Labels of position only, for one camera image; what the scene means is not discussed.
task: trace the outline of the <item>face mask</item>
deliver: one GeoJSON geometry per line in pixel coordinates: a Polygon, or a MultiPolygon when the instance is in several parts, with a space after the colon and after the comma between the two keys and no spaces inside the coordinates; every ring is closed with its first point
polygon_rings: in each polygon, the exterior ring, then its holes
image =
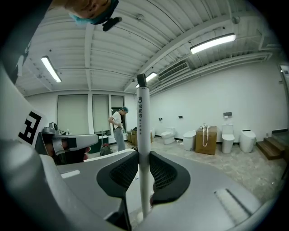
{"type": "Polygon", "coordinates": [[[104,11],[101,15],[99,15],[98,17],[94,18],[94,19],[90,19],[90,18],[79,18],[75,15],[73,15],[72,13],[69,13],[70,17],[73,18],[76,22],[76,24],[78,25],[83,25],[83,24],[102,24],[104,22],[106,22],[107,20],[109,20],[109,18],[111,17],[113,11],[115,10],[115,8],[118,5],[118,0],[112,0],[111,1],[111,5],[110,7],[104,11]]]}

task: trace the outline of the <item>toilet lid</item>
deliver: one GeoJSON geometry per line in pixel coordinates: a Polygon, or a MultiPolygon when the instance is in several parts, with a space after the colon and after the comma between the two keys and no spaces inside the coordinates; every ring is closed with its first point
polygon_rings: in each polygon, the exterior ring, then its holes
{"type": "Polygon", "coordinates": [[[183,135],[184,138],[193,138],[196,135],[196,131],[189,131],[183,135]]]}
{"type": "Polygon", "coordinates": [[[163,132],[162,136],[166,136],[166,135],[170,135],[170,134],[171,134],[170,132],[163,132]]]}
{"type": "Polygon", "coordinates": [[[249,131],[242,131],[242,133],[245,135],[245,136],[247,136],[248,138],[250,138],[250,139],[255,139],[256,138],[256,135],[255,135],[255,133],[253,133],[251,130],[249,130],[249,131]]]}
{"type": "Polygon", "coordinates": [[[234,135],[222,135],[223,140],[232,141],[235,139],[234,135]]]}

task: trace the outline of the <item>toilet tank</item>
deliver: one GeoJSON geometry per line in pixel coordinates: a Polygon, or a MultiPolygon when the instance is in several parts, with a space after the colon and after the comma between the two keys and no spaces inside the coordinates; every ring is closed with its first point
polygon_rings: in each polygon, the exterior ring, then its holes
{"type": "Polygon", "coordinates": [[[174,127],[168,127],[168,128],[166,128],[166,131],[167,132],[172,132],[173,134],[176,133],[176,129],[174,127]]]}
{"type": "Polygon", "coordinates": [[[233,125],[222,125],[222,134],[223,135],[234,134],[233,125]]]}

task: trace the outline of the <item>ceiling light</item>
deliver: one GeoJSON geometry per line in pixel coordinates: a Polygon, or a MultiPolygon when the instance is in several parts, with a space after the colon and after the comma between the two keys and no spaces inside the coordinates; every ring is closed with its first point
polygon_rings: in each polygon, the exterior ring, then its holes
{"type": "Polygon", "coordinates": [[[51,76],[55,79],[56,82],[61,83],[61,79],[59,78],[58,74],[54,70],[48,56],[44,56],[41,58],[42,63],[45,65],[51,76]]]}
{"type": "Polygon", "coordinates": [[[155,73],[155,72],[150,73],[150,74],[148,75],[148,77],[146,77],[146,82],[150,81],[152,78],[154,78],[154,77],[156,77],[156,76],[157,76],[157,73],[155,73]]]}
{"type": "Polygon", "coordinates": [[[207,41],[202,42],[196,46],[192,46],[190,48],[190,50],[193,54],[195,54],[199,51],[208,49],[208,48],[213,47],[213,46],[220,45],[222,43],[232,42],[235,39],[236,39],[236,35],[234,33],[226,34],[226,35],[222,35],[222,36],[207,40],[207,41]]]}

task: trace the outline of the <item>gray pants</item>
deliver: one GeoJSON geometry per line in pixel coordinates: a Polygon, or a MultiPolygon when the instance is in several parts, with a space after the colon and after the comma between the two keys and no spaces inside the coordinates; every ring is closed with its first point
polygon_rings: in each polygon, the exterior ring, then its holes
{"type": "Polygon", "coordinates": [[[125,141],[123,140],[122,129],[120,127],[116,128],[113,134],[114,134],[114,139],[116,139],[116,142],[117,142],[117,150],[118,151],[125,150],[126,145],[125,145],[125,141]]]}

